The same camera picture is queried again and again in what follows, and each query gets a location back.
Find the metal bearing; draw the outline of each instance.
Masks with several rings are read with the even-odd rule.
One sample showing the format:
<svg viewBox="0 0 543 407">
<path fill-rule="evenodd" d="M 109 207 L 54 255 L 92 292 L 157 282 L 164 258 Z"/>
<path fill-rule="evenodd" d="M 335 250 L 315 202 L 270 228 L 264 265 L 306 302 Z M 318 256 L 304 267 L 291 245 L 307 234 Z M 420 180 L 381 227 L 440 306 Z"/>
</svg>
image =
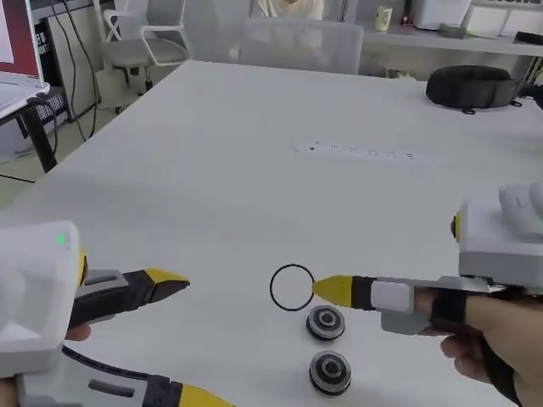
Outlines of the metal bearing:
<svg viewBox="0 0 543 407">
<path fill-rule="evenodd" d="M 347 359 L 337 352 L 325 350 L 315 355 L 309 366 L 313 387 L 328 397 L 338 397 L 350 386 L 351 369 Z"/>
<path fill-rule="evenodd" d="M 345 318 L 334 307 L 319 305 L 310 311 L 305 326 L 317 341 L 332 342 L 345 332 Z"/>
</svg>

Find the chair leg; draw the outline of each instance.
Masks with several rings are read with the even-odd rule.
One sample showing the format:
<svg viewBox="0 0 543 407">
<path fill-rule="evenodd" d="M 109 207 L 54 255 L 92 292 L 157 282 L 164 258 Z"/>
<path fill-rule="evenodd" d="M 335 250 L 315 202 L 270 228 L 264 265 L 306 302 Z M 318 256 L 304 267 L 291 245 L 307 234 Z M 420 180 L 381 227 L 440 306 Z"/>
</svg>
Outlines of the chair leg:
<svg viewBox="0 0 543 407">
<path fill-rule="evenodd" d="M 130 76 L 128 75 L 128 70 L 126 68 L 121 68 L 122 75 L 125 77 L 125 83 L 127 87 L 130 87 Z"/>
<path fill-rule="evenodd" d="M 153 88 L 153 81 L 151 80 L 151 70 L 149 67 L 145 67 L 145 92 L 149 92 Z"/>
</svg>

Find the shelf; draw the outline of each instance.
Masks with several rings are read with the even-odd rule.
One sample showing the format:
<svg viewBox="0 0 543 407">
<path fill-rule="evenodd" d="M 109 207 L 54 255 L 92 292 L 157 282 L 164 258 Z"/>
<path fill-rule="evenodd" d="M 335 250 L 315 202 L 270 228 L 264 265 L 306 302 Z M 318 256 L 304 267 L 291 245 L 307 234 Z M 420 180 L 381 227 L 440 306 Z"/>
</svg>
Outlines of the shelf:
<svg viewBox="0 0 543 407">
<path fill-rule="evenodd" d="M 466 38 L 460 40 L 446 38 L 433 31 L 419 30 L 415 27 L 402 25 L 392 25 L 388 32 L 380 32 L 375 31 L 373 24 L 373 21 L 362 23 L 365 43 L 543 57 L 543 46 L 514 42 L 510 37 L 496 39 Z"/>
</svg>

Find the laptop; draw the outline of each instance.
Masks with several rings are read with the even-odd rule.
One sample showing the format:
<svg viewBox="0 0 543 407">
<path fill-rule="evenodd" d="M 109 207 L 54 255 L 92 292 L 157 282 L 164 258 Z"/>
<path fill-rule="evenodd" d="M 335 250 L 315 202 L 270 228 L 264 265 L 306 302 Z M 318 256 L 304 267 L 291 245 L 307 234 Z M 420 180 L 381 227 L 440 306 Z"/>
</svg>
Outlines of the laptop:
<svg viewBox="0 0 543 407">
<path fill-rule="evenodd" d="M 48 93 L 43 80 L 30 0 L 0 0 L 0 119 Z"/>
</svg>

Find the white table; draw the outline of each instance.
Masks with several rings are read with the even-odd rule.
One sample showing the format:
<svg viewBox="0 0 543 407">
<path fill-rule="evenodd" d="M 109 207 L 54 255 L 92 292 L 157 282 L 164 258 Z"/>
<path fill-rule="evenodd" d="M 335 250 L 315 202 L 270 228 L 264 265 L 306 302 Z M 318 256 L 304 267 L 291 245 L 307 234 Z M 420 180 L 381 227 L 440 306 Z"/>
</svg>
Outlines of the white table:
<svg viewBox="0 0 543 407">
<path fill-rule="evenodd" d="M 94 268 L 176 270 L 192 286 L 94 327 L 76 348 L 212 390 L 238 407 L 508 405 L 459 377 L 436 338 L 382 332 L 345 310 L 345 335 L 311 340 L 305 312 L 268 295 L 290 262 L 336 274 L 456 273 L 449 223 L 466 196 L 543 173 L 543 112 L 531 102 L 468 116 L 423 83 L 189 62 L 3 212 L 2 225 L 70 219 Z M 433 165 L 297 153 L 297 142 L 420 153 Z M 277 281 L 289 304 L 309 292 Z M 317 395 L 311 358 L 353 368 L 341 398 Z"/>
</svg>

